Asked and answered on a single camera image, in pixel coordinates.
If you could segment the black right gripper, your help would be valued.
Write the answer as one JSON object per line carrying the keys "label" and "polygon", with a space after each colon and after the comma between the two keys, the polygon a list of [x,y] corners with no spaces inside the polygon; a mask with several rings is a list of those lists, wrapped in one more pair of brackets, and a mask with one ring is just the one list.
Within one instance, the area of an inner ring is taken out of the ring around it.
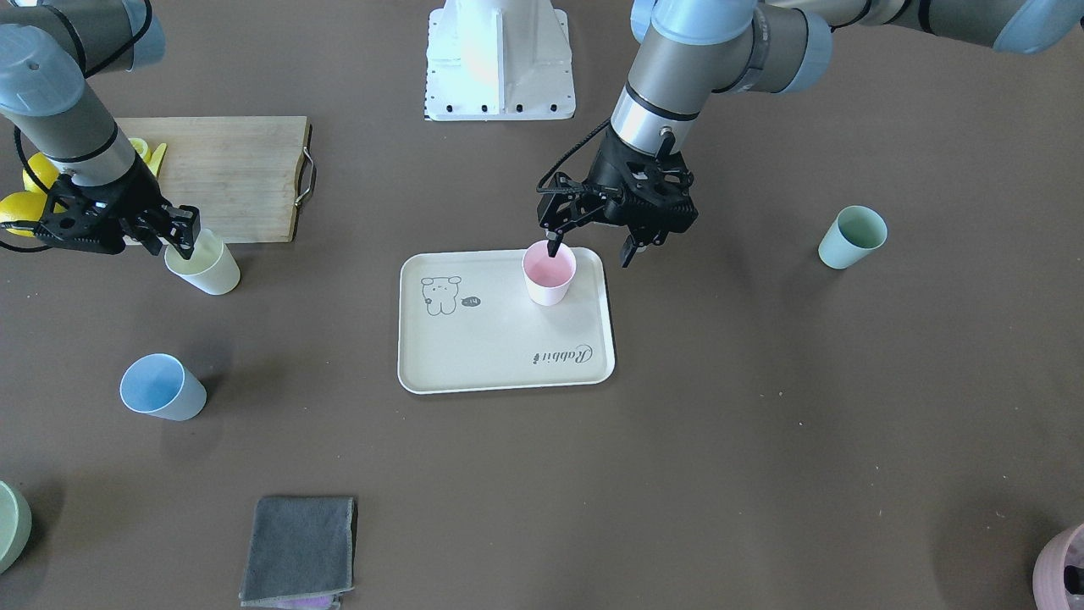
{"label": "black right gripper", "polygon": [[120,254],[125,238],[142,243],[157,256],[170,244],[190,260],[201,235],[201,209],[171,206],[158,181],[138,156],[116,181],[77,186],[61,176],[47,194],[37,239],[50,247],[89,254]]}

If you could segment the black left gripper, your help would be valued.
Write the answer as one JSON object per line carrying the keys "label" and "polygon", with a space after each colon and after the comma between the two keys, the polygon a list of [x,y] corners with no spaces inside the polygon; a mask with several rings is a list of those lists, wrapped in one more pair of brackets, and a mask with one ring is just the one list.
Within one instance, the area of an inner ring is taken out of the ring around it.
{"label": "black left gripper", "polygon": [[559,163],[599,134],[604,139],[584,181],[562,173],[562,164],[539,179],[539,228],[545,230],[549,258],[556,258],[565,233],[575,228],[624,225],[630,232],[621,247],[621,267],[627,268],[647,246],[660,246],[670,233],[692,228],[700,216],[691,197],[694,177],[674,150],[678,138],[667,127],[661,129],[661,146],[642,153],[628,146],[611,126],[601,125]]}

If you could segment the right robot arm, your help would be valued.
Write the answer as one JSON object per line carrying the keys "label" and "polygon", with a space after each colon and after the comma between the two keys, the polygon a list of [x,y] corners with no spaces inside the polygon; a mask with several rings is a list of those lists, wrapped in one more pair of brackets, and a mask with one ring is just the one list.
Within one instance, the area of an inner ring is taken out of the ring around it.
{"label": "right robot arm", "polygon": [[59,171],[40,213],[5,221],[29,231],[39,250],[120,254],[136,241],[190,258],[201,212],[163,196],[158,178],[89,85],[165,54],[147,1],[42,1],[3,9],[1,93],[14,139],[30,139]]}

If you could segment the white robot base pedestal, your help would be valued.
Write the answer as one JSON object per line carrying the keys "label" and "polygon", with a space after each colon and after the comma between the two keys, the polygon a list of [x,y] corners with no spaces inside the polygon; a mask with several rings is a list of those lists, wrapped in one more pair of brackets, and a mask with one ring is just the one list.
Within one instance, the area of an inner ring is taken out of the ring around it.
{"label": "white robot base pedestal", "polygon": [[426,57],[428,120],[575,115],[568,17],[550,1],[446,1],[429,13]]}

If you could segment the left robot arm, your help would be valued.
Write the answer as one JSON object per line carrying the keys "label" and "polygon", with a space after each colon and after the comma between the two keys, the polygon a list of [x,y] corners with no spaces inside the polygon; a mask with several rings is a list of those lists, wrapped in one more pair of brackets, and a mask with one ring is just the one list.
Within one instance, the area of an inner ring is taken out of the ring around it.
{"label": "left robot arm", "polygon": [[539,254],[592,223],[628,229],[621,263],[697,219],[681,150],[711,94],[802,92],[833,57],[833,33],[894,25],[1034,54],[1081,24],[1080,1],[636,1],[638,54],[582,181],[550,169],[538,184]]}

